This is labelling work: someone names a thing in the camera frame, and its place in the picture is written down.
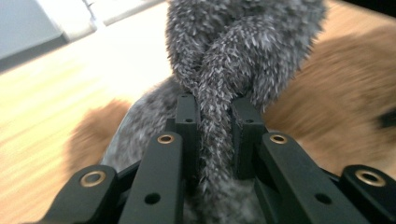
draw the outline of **gray plush toy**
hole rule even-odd
[[[321,0],[173,0],[167,47],[174,75],[137,101],[102,164],[117,171],[142,158],[152,135],[191,92],[201,110],[200,183],[185,223],[264,223],[252,181],[233,178],[229,109],[238,95],[264,111],[286,88],[320,31]]]

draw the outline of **brass screw hole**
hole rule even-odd
[[[175,140],[175,137],[170,134],[164,134],[158,137],[157,141],[161,144],[169,144]]]
[[[355,175],[363,183],[374,187],[384,187],[387,184],[381,175],[378,175],[372,171],[358,170],[356,171]]]
[[[288,142],[288,139],[285,136],[279,134],[272,135],[270,139],[277,144],[286,144]]]
[[[91,188],[101,184],[106,179],[106,173],[103,171],[92,171],[85,174],[79,181],[84,188]]]

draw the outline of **wooden surface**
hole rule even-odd
[[[318,41],[367,33],[394,19],[336,2]],[[0,223],[42,218],[68,180],[68,140],[84,114],[134,102],[171,74],[166,3],[0,74]]]

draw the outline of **fuzzy fabric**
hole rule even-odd
[[[396,23],[315,45],[300,73],[266,109],[267,127],[290,134],[322,168],[366,164],[396,179]]]
[[[320,31],[320,0],[170,1],[167,46],[174,75],[129,110],[102,164],[140,160],[152,135],[192,92],[201,110],[201,181],[185,223],[264,223],[252,181],[233,179],[229,109],[239,95],[263,111],[286,88]]]
[[[70,174],[100,162],[129,107],[129,102],[112,100],[84,115],[67,144]]]

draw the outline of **brown fuzzy fabric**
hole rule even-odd
[[[396,178],[396,27],[322,42],[264,119],[296,138],[321,167],[374,166]]]
[[[84,116],[68,144],[70,174],[99,163],[129,107],[126,101],[113,100]]]

